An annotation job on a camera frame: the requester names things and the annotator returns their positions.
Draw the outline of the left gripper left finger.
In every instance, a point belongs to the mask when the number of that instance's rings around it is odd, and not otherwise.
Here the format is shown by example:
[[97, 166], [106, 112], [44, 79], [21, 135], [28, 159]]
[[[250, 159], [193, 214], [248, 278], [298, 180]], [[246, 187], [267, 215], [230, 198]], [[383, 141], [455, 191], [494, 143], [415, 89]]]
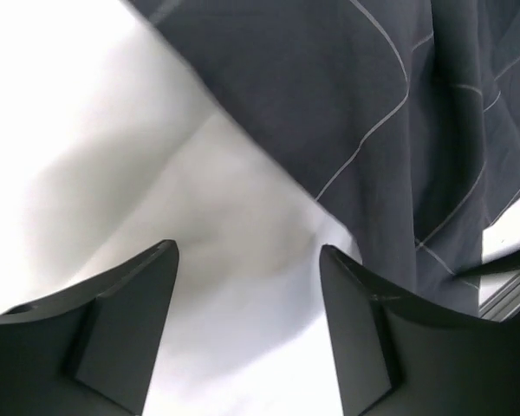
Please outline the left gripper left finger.
[[142, 414], [178, 266], [163, 240], [0, 314], [0, 416]]

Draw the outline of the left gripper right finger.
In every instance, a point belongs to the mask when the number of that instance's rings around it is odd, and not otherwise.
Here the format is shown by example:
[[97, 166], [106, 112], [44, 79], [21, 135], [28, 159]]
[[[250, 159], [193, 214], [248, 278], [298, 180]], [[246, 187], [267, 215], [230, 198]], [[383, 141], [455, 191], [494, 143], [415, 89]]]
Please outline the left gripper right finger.
[[[520, 415], [520, 313], [495, 322], [416, 296], [331, 245], [322, 296], [346, 415]], [[520, 249], [468, 276], [520, 270]]]

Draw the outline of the white pillow yellow edge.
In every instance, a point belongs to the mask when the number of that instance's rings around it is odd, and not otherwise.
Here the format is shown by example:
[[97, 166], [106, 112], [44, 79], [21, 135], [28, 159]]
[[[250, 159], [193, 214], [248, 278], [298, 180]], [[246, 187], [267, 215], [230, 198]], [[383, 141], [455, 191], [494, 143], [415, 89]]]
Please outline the white pillow yellow edge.
[[324, 244], [350, 236], [122, 1], [0, 1], [0, 313], [162, 239], [147, 415], [339, 415]]

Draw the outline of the dark grey checked pillowcase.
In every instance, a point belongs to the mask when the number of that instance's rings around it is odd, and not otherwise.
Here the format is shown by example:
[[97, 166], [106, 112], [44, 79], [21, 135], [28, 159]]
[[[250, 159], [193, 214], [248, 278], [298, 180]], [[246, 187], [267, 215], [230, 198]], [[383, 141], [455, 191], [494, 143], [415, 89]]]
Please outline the dark grey checked pillowcase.
[[520, 199], [520, 1], [137, 1], [363, 264], [478, 312], [454, 273]]

